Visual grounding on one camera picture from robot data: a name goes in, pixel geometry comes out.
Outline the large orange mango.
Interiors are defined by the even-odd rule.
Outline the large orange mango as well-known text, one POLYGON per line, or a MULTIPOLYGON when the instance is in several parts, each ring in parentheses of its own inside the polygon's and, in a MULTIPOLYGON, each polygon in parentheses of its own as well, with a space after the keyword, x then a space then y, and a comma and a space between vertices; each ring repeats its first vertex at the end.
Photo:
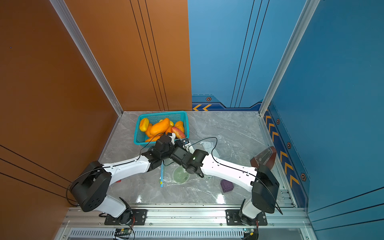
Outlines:
POLYGON ((165 133, 170 127, 170 120, 168 118, 163 119, 161 122, 154 124, 150 130, 152 136, 156 136, 161 133, 165 133))

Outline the orange mango back right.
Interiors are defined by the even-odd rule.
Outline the orange mango back right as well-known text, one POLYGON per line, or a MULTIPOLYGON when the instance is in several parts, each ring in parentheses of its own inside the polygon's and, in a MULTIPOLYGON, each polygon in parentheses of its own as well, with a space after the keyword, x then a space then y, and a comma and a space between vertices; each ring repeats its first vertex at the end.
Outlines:
POLYGON ((185 133, 184 123, 182 121, 178 121, 177 123, 175 123, 174 127, 178 128, 183 133, 185 133))

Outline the clear bags stack green print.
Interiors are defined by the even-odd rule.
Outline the clear bags stack green print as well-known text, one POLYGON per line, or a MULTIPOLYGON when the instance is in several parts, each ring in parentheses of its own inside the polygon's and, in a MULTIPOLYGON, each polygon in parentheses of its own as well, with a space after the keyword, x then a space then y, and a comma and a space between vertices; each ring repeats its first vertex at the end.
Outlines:
POLYGON ((189 174, 183 167, 176 166, 175 163, 161 164, 161 176, 159 180, 161 188, 173 185, 209 182, 213 179, 214 177, 211 175, 205 175, 201 178, 199 175, 189 174))

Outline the teal plastic basket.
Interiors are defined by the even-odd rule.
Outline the teal plastic basket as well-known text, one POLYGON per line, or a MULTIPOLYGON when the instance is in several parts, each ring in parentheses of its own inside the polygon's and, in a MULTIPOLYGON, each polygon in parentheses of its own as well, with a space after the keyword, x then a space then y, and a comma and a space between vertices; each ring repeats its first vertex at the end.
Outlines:
POLYGON ((190 137, 189 119, 188 119, 188 114, 185 111, 143 114, 143 115, 139 116, 137 123, 136 123, 136 129, 135 129, 135 134, 134 134, 134 143, 136 145, 145 146, 147 144, 146 140, 149 138, 145 132, 142 132, 140 130, 140 122, 144 118, 147 118, 149 120, 149 123, 151 123, 153 125, 158 123, 160 120, 165 119, 165 118, 168 118, 174 124, 176 124, 179 121, 182 121, 183 127, 185 129, 185 135, 187 138, 190 137))

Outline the clear zip-top bag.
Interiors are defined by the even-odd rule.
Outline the clear zip-top bag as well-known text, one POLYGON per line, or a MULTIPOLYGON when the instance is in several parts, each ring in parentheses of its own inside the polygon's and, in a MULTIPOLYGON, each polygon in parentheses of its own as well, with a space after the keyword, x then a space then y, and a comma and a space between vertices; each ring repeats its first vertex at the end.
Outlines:
POLYGON ((204 150, 208 153, 210 153, 215 158, 220 158, 220 154, 216 150, 218 144, 218 138, 217 137, 207 137, 203 138, 202 140, 196 141, 192 144, 192 146, 201 145, 204 150))

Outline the purple cube box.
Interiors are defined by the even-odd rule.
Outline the purple cube box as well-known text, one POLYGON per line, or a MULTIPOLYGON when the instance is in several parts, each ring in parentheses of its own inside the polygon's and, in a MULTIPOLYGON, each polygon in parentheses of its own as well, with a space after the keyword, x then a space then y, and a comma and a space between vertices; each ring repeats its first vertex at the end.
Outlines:
POLYGON ((220 186, 223 193, 231 192, 234 189, 234 184, 227 180, 221 180, 220 186))

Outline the orange mango front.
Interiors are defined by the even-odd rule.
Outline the orange mango front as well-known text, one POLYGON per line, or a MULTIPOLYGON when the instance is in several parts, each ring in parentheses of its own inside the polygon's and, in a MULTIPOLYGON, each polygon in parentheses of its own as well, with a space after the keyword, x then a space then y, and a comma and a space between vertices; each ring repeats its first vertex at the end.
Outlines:
POLYGON ((161 136, 152 137, 146 140, 146 142, 156 142, 161 136))

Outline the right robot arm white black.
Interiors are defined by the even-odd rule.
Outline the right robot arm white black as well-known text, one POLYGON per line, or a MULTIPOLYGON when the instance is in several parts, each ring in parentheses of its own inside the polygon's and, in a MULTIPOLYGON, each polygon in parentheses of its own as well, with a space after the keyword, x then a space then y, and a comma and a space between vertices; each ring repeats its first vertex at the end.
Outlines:
POLYGON ((243 200, 239 211, 239 218, 244 225, 255 226, 262 213, 273 214, 275 209, 279 209, 277 195, 280 184, 264 165, 257 168, 240 166, 203 150, 190 153, 180 147, 175 148, 170 158, 189 174, 219 177, 250 192, 251 196, 243 200))

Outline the aluminium rail front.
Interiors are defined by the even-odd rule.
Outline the aluminium rail front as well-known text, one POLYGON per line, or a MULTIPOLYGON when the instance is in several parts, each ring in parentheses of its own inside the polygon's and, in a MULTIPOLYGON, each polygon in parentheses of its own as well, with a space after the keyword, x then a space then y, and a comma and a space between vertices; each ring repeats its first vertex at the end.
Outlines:
MULTIPOLYGON (((240 211, 239 205, 133 205, 133 211, 146 210, 143 227, 154 228, 227 228, 227 211, 240 211)), ((266 214, 270 229, 302 229, 311 228, 311 222, 303 208, 282 208, 282 214, 275 211, 266 214)), ((99 212, 83 212, 80 208, 70 208, 61 223, 61 227, 103 228, 104 218, 99 212)))

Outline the dark red box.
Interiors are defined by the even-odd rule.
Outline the dark red box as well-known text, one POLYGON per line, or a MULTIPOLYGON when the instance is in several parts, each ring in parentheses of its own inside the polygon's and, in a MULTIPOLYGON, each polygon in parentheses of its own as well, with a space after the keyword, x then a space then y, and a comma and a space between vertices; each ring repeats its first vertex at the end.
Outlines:
POLYGON ((251 160, 251 166, 258 168, 259 166, 266 166, 270 170, 274 167, 277 151, 276 148, 271 146, 254 156, 251 160))

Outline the red pink mango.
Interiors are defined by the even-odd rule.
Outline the red pink mango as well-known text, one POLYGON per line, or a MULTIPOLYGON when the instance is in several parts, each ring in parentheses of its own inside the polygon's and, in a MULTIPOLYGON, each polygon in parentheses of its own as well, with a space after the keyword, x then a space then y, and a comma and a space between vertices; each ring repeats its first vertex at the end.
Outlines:
POLYGON ((186 135, 184 134, 184 132, 182 130, 178 129, 177 127, 172 127, 171 131, 172 131, 172 133, 175 134, 177 139, 185 139, 186 138, 186 135))

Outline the yellow mango left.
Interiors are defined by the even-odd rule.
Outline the yellow mango left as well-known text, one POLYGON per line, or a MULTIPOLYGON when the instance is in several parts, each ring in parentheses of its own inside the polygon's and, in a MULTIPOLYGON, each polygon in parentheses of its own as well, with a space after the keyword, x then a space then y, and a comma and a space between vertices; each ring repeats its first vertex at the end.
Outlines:
POLYGON ((145 133, 148 130, 149 124, 150 121, 147 118, 141 119, 139 124, 140 131, 145 133))

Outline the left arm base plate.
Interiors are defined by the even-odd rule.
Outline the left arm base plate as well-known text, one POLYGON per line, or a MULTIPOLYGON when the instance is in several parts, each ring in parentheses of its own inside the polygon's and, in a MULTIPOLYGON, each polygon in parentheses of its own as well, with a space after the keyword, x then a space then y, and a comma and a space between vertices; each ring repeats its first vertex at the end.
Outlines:
POLYGON ((148 210, 133 209, 125 211, 120 217, 114 218, 107 215, 105 219, 106 226, 144 226, 147 219, 148 210))

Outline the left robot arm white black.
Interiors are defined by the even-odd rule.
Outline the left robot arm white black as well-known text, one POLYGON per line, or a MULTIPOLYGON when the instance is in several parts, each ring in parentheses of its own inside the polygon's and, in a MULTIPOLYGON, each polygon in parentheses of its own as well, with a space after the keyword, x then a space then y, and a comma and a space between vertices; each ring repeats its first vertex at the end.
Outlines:
POLYGON ((123 198, 114 198, 107 194, 109 186, 136 174, 143 174, 158 168, 168 159, 176 146, 183 140, 177 140, 174 134, 161 136, 148 151, 138 157, 112 163, 91 162, 81 175, 67 188, 83 212, 99 211, 113 217, 121 225, 127 225, 133 218, 133 211, 123 198))

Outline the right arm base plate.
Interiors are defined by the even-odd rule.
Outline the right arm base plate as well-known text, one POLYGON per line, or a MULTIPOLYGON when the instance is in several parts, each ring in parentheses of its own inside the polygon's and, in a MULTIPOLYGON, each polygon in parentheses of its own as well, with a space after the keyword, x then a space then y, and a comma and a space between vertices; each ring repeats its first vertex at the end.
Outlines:
POLYGON ((254 219, 243 215, 240 209, 225 210, 228 226, 267 226, 267 217, 265 212, 260 212, 254 219))

